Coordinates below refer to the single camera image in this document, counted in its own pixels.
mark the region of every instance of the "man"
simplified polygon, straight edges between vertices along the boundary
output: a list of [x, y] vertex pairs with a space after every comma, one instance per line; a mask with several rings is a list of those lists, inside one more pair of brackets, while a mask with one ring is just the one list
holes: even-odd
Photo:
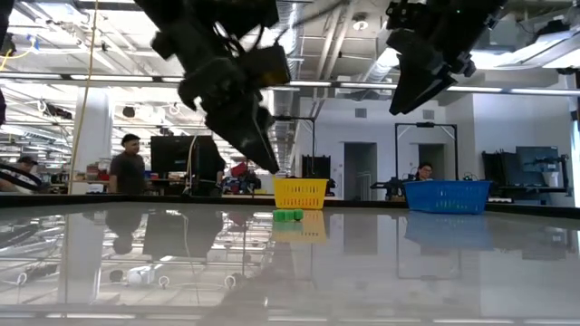
[[[25, 174], [32, 175], [32, 170], [37, 165], [38, 162], [36, 162], [34, 158], [29, 156], [23, 156], [19, 158], [18, 161], [16, 161], [16, 165], [14, 166], [14, 168], [23, 171]], [[7, 176], [16, 178], [17, 180], [20, 180], [23, 183], [30, 185], [30, 187], [23, 187], [23, 185], [15, 185], [14, 183], [6, 179], [0, 178], [0, 191], [2, 192], [18, 192], [23, 194], [32, 194], [34, 192], [33, 189], [38, 188], [39, 186], [37, 184], [38, 180], [31, 179], [31, 177], [34, 177], [34, 175], [27, 177], [23, 174], [16, 173], [14, 171], [7, 169], [0, 169], [0, 173], [6, 174]]]
[[133, 134], [123, 137], [125, 150], [111, 162], [109, 192], [112, 194], [141, 195], [145, 190], [145, 163], [139, 155], [140, 138]]
[[193, 196], [219, 197], [221, 196], [221, 181], [224, 178], [226, 161], [219, 155], [218, 145], [210, 137], [201, 137], [197, 140], [199, 146], [199, 165], [196, 173], [199, 175], [199, 184], [194, 188]]

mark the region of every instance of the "column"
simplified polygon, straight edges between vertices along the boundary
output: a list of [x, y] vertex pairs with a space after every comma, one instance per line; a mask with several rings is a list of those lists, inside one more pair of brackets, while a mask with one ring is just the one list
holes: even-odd
[[[81, 125], [84, 88], [80, 88], [74, 115], [74, 139], [79, 137], [79, 145], [74, 163], [76, 172], [85, 172], [87, 165], [98, 162], [100, 158], [111, 157], [111, 134], [115, 115], [115, 103], [111, 100], [111, 91], [101, 88], [90, 88], [87, 96], [84, 117]], [[72, 194], [81, 195], [87, 191], [87, 184], [75, 183]]]

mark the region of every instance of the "table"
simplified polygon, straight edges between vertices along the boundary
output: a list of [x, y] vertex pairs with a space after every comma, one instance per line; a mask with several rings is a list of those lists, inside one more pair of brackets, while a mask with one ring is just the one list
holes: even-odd
[[[0, 206], [2, 324], [60, 313], [83, 325], [580, 318], [580, 222], [538, 216], [543, 207], [433, 216], [328, 201], [279, 224], [264, 198], [11, 196]], [[19, 288], [30, 266], [58, 273]]]

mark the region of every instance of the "yellow cable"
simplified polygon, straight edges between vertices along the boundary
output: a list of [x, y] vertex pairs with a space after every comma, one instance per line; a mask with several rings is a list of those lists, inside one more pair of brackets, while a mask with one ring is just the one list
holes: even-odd
[[4, 67], [6, 66], [6, 62], [8, 60], [20, 59], [20, 58], [24, 58], [26, 55], [28, 55], [28, 53], [30, 53], [34, 48], [34, 38], [31, 37], [30, 43], [31, 43], [30, 47], [28, 48], [28, 50], [26, 50], [25, 53], [18, 54], [15, 56], [10, 56], [10, 53], [12, 53], [12, 49], [9, 49], [8, 52], [6, 53], [6, 56], [0, 55], [0, 58], [4, 58], [2, 60], [2, 65], [0, 65], [0, 72], [4, 70]]
[[97, 31], [97, 17], [99, 13], [99, 0], [94, 2], [94, 17], [92, 18], [92, 36], [91, 36], [91, 50], [89, 54], [89, 74], [87, 76], [87, 82], [84, 86], [84, 99], [82, 100], [81, 117], [79, 118], [79, 129], [74, 138], [74, 144], [72, 144], [72, 155], [71, 155], [71, 172], [69, 174], [69, 191], [70, 195], [73, 191], [73, 181], [74, 181], [74, 165], [76, 161], [77, 149], [79, 148], [79, 140], [81, 138], [82, 123], [84, 122], [84, 112], [87, 107], [87, 99], [89, 97], [89, 88], [91, 87], [91, 76], [92, 76], [92, 55], [94, 54], [94, 40]]
[[6, 62], [8, 62], [8, 56], [10, 55], [10, 53], [12, 53], [12, 49], [8, 50], [8, 53], [6, 53], [6, 57], [4, 57], [4, 59], [2, 60], [2, 65], [0, 66], [0, 72], [6, 66]]

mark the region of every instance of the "green block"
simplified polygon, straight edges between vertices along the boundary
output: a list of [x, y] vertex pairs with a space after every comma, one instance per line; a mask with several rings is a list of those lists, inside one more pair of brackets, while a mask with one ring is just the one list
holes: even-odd
[[302, 221], [303, 218], [305, 218], [305, 211], [303, 211], [302, 209], [296, 209], [294, 211], [294, 220]]
[[294, 211], [293, 210], [286, 210], [284, 211], [284, 218], [286, 222], [292, 222], [294, 221]]
[[274, 211], [274, 222], [284, 222], [285, 221], [285, 210], [278, 209]]

